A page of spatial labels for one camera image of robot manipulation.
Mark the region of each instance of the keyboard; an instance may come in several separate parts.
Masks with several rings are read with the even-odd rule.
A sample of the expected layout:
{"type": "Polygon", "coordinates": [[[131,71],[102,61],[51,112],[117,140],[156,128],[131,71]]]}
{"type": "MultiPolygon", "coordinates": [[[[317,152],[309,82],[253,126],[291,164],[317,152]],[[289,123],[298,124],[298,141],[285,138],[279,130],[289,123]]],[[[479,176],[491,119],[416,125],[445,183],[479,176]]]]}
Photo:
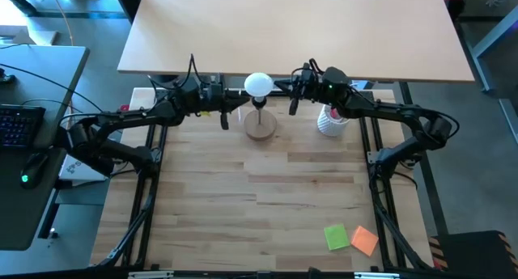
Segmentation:
{"type": "Polygon", "coordinates": [[[0,148],[32,146],[45,108],[0,104],[0,148]]]}

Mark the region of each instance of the orange sticky note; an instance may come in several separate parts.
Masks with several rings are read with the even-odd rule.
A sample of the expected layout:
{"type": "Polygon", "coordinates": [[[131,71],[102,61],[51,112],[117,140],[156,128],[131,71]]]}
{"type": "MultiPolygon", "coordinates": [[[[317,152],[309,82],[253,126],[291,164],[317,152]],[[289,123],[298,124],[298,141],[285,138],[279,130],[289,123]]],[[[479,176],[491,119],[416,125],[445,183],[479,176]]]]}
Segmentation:
{"type": "Polygon", "coordinates": [[[356,228],[353,239],[350,241],[351,245],[355,246],[367,256],[372,255],[377,243],[378,236],[364,229],[362,226],[356,228]]]}

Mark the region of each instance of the gray desk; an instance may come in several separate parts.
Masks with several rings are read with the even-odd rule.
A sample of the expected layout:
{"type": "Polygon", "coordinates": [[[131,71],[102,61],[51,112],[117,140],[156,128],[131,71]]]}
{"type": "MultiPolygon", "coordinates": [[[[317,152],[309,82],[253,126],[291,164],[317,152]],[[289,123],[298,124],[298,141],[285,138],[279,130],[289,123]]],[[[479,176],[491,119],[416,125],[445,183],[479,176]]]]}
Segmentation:
{"type": "MultiPolygon", "coordinates": [[[[23,45],[1,49],[0,63],[50,78],[74,90],[88,52],[80,47],[23,45]]],[[[0,86],[0,104],[21,104],[35,98],[70,102],[69,91],[29,74],[4,69],[7,74],[14,74],[18,82],[0,86]]],[[[50,102],[30,104],[46,108],[45,120],[35,140],[36,148],[46,149],[52,144],[66,106],[50,102]]],[[[30,150],[0,150],[0,250],[29,248],[66,155],[61,149],[49,150],[42,181],[36,188],[25,190],[19,186],[19,173],[30,153],[30,150]]]]}
{"type": "MultiPolygon", "coordinates": [[[[0,63],[39,74],[75,90],[88,54],[87,48],[80,47],[20,45],[0,50],[0,63]]],[[[72,93],[63,88],[29,74],[3,69],[6,70],[6,74],[14,74],[18,82],[0,86],[0,104],[21,104],[23,101],[36,98],[56,100],[65,104],[70,101],[72,93]]],[[[41,106],[47,110],[34,143],[36,148],[47,148],[54,139],[59,118],[65,114],[66,106],[45,101],[35,101],[27,105],[41,106]]]]}

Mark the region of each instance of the wooden table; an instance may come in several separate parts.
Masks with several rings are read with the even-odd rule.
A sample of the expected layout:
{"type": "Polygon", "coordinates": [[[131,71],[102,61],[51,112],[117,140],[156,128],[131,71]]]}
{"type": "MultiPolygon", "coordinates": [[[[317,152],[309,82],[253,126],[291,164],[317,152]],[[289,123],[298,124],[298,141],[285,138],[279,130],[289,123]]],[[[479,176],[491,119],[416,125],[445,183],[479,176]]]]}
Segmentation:
{"type": "MultiPolygon", "coordinates": [[[[374,95],[394,101],[392,91],[374,95]]],[[[136,88],[130,107],[150,107],[153,96],[152,89],[136,88]]],[[[379,245],[369,258],[353,247],[330,252],[324,237],[325,227],[339,223],[348,234],[358,225],[376,233],[358,121],[350,121],[343,137],[330,138],[316,128],[321,105],[301,102],[297,115],[288,116],[288,104],[286,98],[268,99],[265,108],[278,118],[278,128],[267,142],[254,142],[244,132],[250,103],[229,116],[228,131],[221,130],[217,114],[186,118],[169,129],[147,267],[367,271],[381,266],[379,245]]],[[[400,124],[380,120],[380,129],[385,146],[403,141],[400,124]]],[[[127,129],[122,141],[140,146],[146,133],[147,127],[127,129]]],[[[106,257],[125,233],[136,180],[135,174],[112,179],[92,263],[106,257]]],[[[392,186],[401,232],[431,264],[416,189],[398,176],[392,186]]],[[[388,245],[396,262],[390,236],[388,245]]]]}
{"type": "Polygon", "coordinates": [[[142,0],[118,70],[473,82],[444,0],[142,0]]]}

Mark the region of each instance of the light wood desk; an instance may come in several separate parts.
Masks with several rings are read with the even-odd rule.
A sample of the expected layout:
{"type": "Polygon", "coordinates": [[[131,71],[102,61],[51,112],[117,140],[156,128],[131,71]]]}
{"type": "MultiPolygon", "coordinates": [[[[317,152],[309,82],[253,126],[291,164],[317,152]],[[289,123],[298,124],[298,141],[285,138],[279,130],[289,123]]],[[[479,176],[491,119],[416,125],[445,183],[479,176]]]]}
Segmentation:
{"type": "MultiPolygon", "coordinates": [[[[374,95],[394,101],[392,91],[374,95]]],[[[130,106],[150,107],[153,96],[152,89],[137,88],[130,106]]],[[[244,133],[240,120],[252,109],[250,103],[229,116],[228,131],[221,130],[218,114],[186,118],[169,129],[148,268],[160,264],[176,270],[307,271],[312,266],[367,271],[381,266],[379,244],[369,258],[353,247],[330,252],[324,237],[325,227],[339,223],[348,234],[358,225],[376,233],[358,121],[347,125],[343,137],[329,138],[316,128],[321,105],[301,102],[296,116],[288,115],[288,105],[287,98],[268,99],[265,108],[278,118],[278,128],[267,142],[254,142],[244,133]]],[[[399,123],[380,120],[380,129],[385,146],[403,141],[399,123]]],[[[122,141],[140,146],[146,133],[147,127],[127,129],[122,141]]],[[[136,180],[135,174],[112,179],[93,264],[125,233],[136,180]]],[[[401,232],[432,264],[415,187],[396,175],[392,183],[401,232]]],[[[396,262],[389,235],[387,241],[396,262]]]]}
{"type": "Polygon", "coordinates": [[[444,0],[142,0],[118,70],[473,82],[444,0]]]}

